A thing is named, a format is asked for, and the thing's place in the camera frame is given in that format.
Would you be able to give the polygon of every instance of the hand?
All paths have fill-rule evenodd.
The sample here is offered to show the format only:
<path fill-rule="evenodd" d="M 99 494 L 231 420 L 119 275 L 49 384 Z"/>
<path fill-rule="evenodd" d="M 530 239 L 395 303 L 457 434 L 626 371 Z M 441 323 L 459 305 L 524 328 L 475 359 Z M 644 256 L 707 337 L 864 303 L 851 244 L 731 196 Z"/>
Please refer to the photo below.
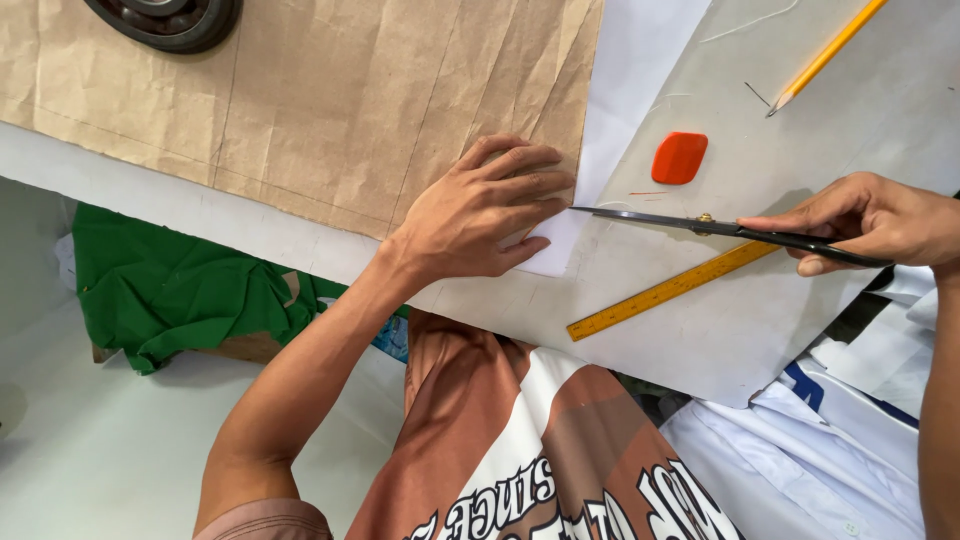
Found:
<path fill-rule="evenodd" d="M 507 177 L 561 159 L 556 149 L 531 145 L 516 135 L 481 137 L 450 172 L 421 194 L 381 250 L 412 270 L 419 286 L 443 278 L 502 276 L 550 241 L 532 237 L 507 248 L 498 243 L 566 209 L 569 203 L 564 199 L 538 198 L 574 184 L 573 175 L 556 171 Z"/>
<path fill-rule="evenodd" d="M 908 266 L 929 265 L 935 272 L 956 267 L 960 261 L 960 201 L 873 173 L 842 178 L 785 214 L 736 222 L 760 231 L 837 238 L 842 241 L 833 246 L 839 249 Z M 854 268 L 789 251 L 801 259 L 797 273 L 805 278 Z"/>

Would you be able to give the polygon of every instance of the person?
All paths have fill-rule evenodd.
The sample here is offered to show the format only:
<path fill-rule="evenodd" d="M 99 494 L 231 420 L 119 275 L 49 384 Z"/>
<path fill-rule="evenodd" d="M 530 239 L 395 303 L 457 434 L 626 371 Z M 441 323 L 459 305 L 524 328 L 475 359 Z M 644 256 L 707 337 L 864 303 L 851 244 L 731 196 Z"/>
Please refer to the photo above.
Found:
<path fill-rule="evenodd" d="M 560 160 L 515 135 L 481 137 L 423 192 L 353 286 L 229 414 L 204 470 L 196 538 L 330 537 L 323 513 L 299 499 L 294 459 L 407 299 L 444 278 L 500 276 L 549 244 L 499 246 L 567 208 L 543 197 L 574 178 L 538 168 Z M 960 345 L 960 202 L 860 173 L 784 215 L 741 224 L 830 235 L 857 253 L 933 266 L 941 330 L 921 431 L 924 515 L 931 538 L 960 535 L 960 400 L 950 391 L 960 380 L 951 357 Z M 802 276 L 842 268 L 793 255 Z M 607 370 L 416 311 L 409 343 L 403 428 L 348 538 L 743 538 Z"/>

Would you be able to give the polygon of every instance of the scissor blade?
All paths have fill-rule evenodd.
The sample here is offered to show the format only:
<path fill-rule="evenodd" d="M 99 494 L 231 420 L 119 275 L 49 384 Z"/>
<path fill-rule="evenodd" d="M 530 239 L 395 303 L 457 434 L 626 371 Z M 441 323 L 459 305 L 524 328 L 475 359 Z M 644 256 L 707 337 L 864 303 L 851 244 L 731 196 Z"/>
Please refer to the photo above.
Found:
<path fill-rule="evenodd" d="M 703 226 L 704 223 L 696 219 L 685 217 L 670 217 L 666 215 L 655 215 L 652 213 L 628 212 L 624 210 L 613 209 L 590 209 L 586 207 L 570 207 L 571 210 L 587 211 L 593 215 L 611 217 L 613 219 L 623 219 L 626 221 L 636 221 L 638 223 L 649 223 L 651 225 L 665 225 L 666 227 L 677 227 L 679 229 L 689 229 L 690 227 Z"/>

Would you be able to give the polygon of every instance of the scissor handle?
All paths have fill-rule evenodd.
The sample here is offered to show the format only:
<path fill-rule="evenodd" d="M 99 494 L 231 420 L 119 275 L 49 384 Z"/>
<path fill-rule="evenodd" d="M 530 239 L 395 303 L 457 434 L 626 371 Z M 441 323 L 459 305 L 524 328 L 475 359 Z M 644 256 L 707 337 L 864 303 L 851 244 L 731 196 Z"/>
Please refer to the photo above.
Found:
<path fill-rule="evenodd" d="M 836 238 L 797 233 L 767 233 L 766 231 L 755 231 L 747 228 L 741 228 L 735 235 L 750 240 L 759 240 L 768 244 L 776 244 L 785 248 L 808 251 L 826 258 L 862 266 L 864 268 L 886 268 L 894 263 L 892 260 L 858 255 L 829 245 L 839 241 Z"/>

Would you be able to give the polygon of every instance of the yellow pencil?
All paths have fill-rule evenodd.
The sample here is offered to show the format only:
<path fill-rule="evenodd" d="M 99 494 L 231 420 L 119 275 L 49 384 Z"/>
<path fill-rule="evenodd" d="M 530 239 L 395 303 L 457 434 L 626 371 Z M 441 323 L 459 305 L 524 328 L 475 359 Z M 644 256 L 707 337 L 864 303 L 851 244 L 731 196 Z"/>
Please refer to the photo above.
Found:
<path fill-rule="evenodd" d="M 783 109 L 783 107 L 793 101 L 793 98 L 797 97 L 797 94 L 803 90 L 814 77 L 820 73 L 820 70 L 824 68 L 833 57 L 836 56 L 840 49 L 856 36 L 856 33 L 860 31 L 867 22 L 870 21 L 876 15 L 876 12 L 880 11 L 880 8 L 887 3 L 887 0 L 871 0 L 870 4 L 860 12 L 856 18 L 847 25 L 847 28 L 843 29 L 843 32 L 840 33 L 840 36 L 830 43 L 824 52 L 820 53 L 820 56 L 817 57 L 815 61 L 803 72 L 800 74 L 800 77 L 793 82 L 792 85 L 783 93 L 777 104 L 770 109 L 770 112 L 767 113 L 767 118 L 773 116 L 777 113 L 778 110 Z"/>

